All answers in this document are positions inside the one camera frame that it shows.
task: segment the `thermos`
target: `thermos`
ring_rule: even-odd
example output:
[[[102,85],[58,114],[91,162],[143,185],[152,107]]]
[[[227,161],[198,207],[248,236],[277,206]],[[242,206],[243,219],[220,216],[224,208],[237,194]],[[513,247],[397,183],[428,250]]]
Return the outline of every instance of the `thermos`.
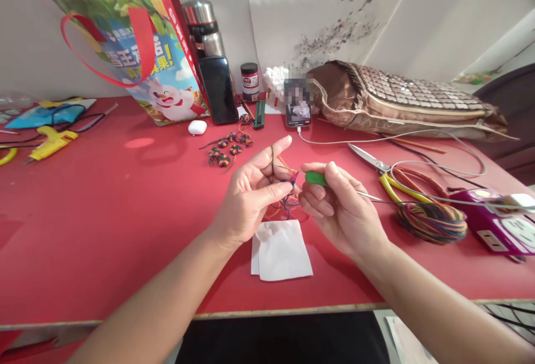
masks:
[[[224,56],[223,39],[213,14],[212,3],[207,0],[190,0],[182,3],[189,33],[196,46],[197,56]]]

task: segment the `jar lid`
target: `jar lid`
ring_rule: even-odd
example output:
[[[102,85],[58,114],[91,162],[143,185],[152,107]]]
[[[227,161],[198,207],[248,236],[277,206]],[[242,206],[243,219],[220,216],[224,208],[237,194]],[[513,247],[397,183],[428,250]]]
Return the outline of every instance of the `jar lid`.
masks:
[[[255,74],[258,72],[258,64],[244,63],[240,66],[242,74]]]
[[[213,15],[212,3],[208,0],[190,0],[182,3],[182,11],[186,17],[186,24],[210,24],[216,21]]]

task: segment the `smartphone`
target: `smartphone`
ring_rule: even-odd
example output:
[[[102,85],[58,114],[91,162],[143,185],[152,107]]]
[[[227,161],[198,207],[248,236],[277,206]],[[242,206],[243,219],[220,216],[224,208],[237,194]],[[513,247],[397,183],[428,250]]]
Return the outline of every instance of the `smartphone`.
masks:
[[[303,79],[290,79],[284,83],[286,101],[286,125],[288,127],[309,126],[311,121],[310,91]]]
[[[210,56],[199,59],[202,82],[205,85],[208,105],[215,124],[237,123],[238,109],[228,61],[224,56]]]

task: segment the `small jar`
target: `small jar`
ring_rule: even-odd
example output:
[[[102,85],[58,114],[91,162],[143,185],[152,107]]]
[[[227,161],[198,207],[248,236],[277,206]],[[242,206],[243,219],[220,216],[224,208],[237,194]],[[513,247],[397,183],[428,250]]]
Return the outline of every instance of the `small jar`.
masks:
[[[258,101],[260,84],[258,82],[258,65],[256,63],[244,63],[240,66],[241,78],[244,86],[244,99],[247,102]]]

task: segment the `white cable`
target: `white cable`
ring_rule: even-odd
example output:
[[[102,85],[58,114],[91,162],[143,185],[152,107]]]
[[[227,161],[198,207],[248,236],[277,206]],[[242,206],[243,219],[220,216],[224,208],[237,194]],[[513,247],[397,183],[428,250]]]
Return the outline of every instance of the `white cable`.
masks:
[[[301,137],[301,139],[305,142],[308,142],[309,144],[318,144],[318,145],[328,145],[328,144],[346,144],[346,143],[364,143],[364,142],[375,142],[375,141],[384,141],[384,140],[388,140],[388,139],[392,139],[392,138],[398,138],[398,137],[403,137],[404,135],[411,135],[411,134],[417,134],[417,133],[424,133],[424,132],[429,132],[429,131],[433,131],[433,132],[439,132],[439,133],[444,133],[444,134],[447,134],[448,136],[452,137],[452,138],[455,138],[457,141],[459,141],[461,144],[463,145],[466,145],[464,142],[462,142],[459,138],[457,138],[456,136],[454,136],[453,134],[447,132],[446,130],[438,130],[438,129],[429,129],[429,130],[415,130],[413,132],[408,132],[408,133],[403,133],[403,134],[398,134],[398,135],[391,135],[390,137],[384,137],[384,138],[377,138],[377,139],[373,139],[373,140],[355,140],[355,141],[332,141],[332,142],[328,142],[328,143],[319,143],[319,142],[315,142],[315,141],[310,141],[310,140],[305,140],[303,138],[303,136],[301,134],[299,134],[299,136]]]
[[[437,166],[437,167],[440,167],[442,169],[447,169],[447,170],[450,170],[452,172],[457,172],[457,173],[461,173],[461,174],[464,174],[465,176],[473,176],[473,177],[477,177],[477,176],[483,176],[484,174],[487,173],[487,167],[485,165],[485,162],[483,162],[483,160],[478,156],[477,152],[475,151],[474,148],[472,148],[470,145],[466,144],[464,141],[462,141],[461,139],[459,139],[458,137],[454,136],[453,134],[445,131],[445,130],[438,130],[438,129],[433,129],[433,130],[416,130],[416,131],[413,131],[413,132],[408,132],[408,133],[403,133],[403,134],[398,134],[398,135],[392,135],[390,137],[384,137],[384,138],[377,138],[377,139],[373,139],[373,140],[355,140],[355,141],[333,141],[333,142],[326,142],[326,143],[321,143],[321,142],[314,142],[314,141],[309,141],[309,140],[306,140],[303,138],[303,136],[301,135],[301,128],[298,127],[298,133],[299,133],[299,136],[301,137],[301,139],[309,144],[318,144],[318,145],[326,145],[326,144],[347,144],[347,143],[368,143],[368,142],[375,142],[375,141],[384,141],[384,140],[388,140],[388,139],[392,139],[392,138],[398,138],[398,137],[403,137],[404,135],[410,135],[410,134],[417,134],[417,133],[423,133],[423,132],[429,132],[429,131],[435,131],[435,132],[439,132],[439,133],[445,133],[447,134],[448,136],[454,138],[457,142],[459,142],[460,144],[462,144],[463,146],[465,146],[467,148],[467,152],[469,152],[472,156],[474,156],[479,164],[481,165],[481,172],[479,173],[468,173],[468,172],[463,172],[463,171],[460,171],[458,169],[452,169],[452,168],[449,168],[447,166],[442,166],[442,165],[439,165],[439,164],[436,164],[436,163],[431,163],[431,162],[423,162],[423,161],[400,161],[400,162],[396,162],[394,163],[391,167],[390,167],[390,170],[389,170],[389,175],[390,177],[392,177],[393,180],[395,180],[396,182],[400,183],[395,175],[393,174],[392,170],[394,169],[394,167],[400,163],[420,163],[420,164],[428,164],[428,165],[431,165],[431,166]],[[411,189],[410,187],[407,187],[404,185],[404,187],[406,187],[408,190],[412,191],[413,193],[416,193],[416,194],[419,194],[419,195],[422,195],[424,197],[427,197],[427,198],[433,198],[435,200],[440,200],[440,201],[449,201],[449,202],[455,202],[455,203],[459,203],[459,204],[463,204],[463,205],[476,205],[476,206],[484,206],[484,207],[496,207],[496,208],[506,208],[506,209],[519,209],[520,207],[518,206],[514,206],[514,205],[500,205],[500,204],[490,204],[490,203],[479,203],[479,202],[467,202],[467,201],[458,201],[458,200],[451,200],[449,198],[442,198],[442,197],[437,197],[437,196],[433,196],[433,195],[430,195],[430,194],[424,194],[422,193],[421,191],[418,191],[418,190],[413,190]],[[525,208],[525,209],[535,209],[535,206],[529,206],[529,207],[522,207],[522,208]]]

